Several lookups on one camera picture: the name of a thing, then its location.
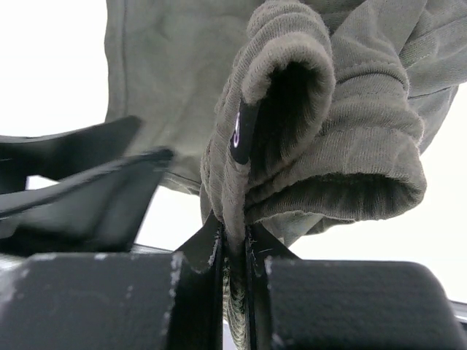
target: gray cotton fabric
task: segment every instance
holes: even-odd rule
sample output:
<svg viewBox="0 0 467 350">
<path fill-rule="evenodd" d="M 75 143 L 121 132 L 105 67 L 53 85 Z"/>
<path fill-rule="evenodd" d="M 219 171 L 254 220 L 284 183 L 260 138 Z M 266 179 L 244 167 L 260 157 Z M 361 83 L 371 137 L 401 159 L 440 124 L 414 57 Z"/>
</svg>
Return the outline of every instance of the gray cotton fabric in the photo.
<svg viewBox="0 0 467 350">
<path fill-rule="evenodd" d="M 467 81 L 466 0 L 108 0 L 108 120 L 168 146 L 164 186 L 200 195 L 239 252 L 244 224 L 290 246 L 389 219 L 426 190 L 420 154 Z M 259 105 L 250 161 L 229 144 Z M 226 291 L 232 286 L 226 274 Z M 242 291 L 226 315 L 245 344 Z"/>
</svg>

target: ribbed cuff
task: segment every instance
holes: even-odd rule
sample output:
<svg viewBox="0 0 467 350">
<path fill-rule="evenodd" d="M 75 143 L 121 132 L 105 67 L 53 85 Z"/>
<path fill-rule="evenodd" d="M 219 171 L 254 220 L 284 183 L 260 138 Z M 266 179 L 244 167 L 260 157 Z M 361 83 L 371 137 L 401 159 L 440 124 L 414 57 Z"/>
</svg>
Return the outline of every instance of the ribbed cuff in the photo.
<svg viewBox="0 0 467 350">
<path fill-rule="evenodd" d="M 414 139 L 397 129 L 355 128 L 317 137 L 309 151 L 247 195 L 247 223 L 287 211 L 342 220 L 388 219 L 426 190 Z"/>
</svg>

